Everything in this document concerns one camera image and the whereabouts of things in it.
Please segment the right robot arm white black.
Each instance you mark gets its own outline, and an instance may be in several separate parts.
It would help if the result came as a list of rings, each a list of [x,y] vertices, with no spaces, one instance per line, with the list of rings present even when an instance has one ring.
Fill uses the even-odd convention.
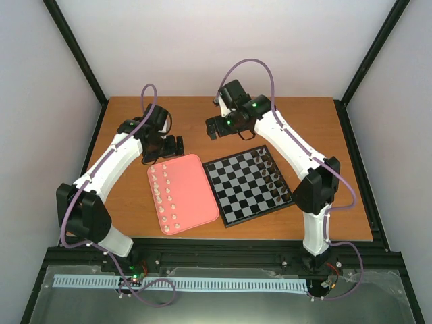
[[[315,258],[324,254],[329,248],[325,212],[338,191],[340,162],[316,151],[287,123],[270,98],[252,98],[238,80],[221,85],[214,104],[220,114],[205,122],[211,140],[249,131],[263,137],[292,167],[300,180],[292,198],[303,212],[303,247]]]

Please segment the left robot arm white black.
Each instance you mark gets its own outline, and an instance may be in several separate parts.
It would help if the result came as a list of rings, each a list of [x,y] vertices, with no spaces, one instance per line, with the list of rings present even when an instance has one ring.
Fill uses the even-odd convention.
[[[98,246],[103,252],[117,255],[124,271],[139,267],[140,254],[132,249],[133,240],[112,223],[105,202],[111,189],[137,158],[152,165],[160,158],[178,155],[182,138],[169,132],[171,113],[150,104],[143,116],[121,123],[107,150],[97,162],[73,184],[61,184],[56,191],[60,240],[68,248],[66,235],[82,239],[82,244]]]

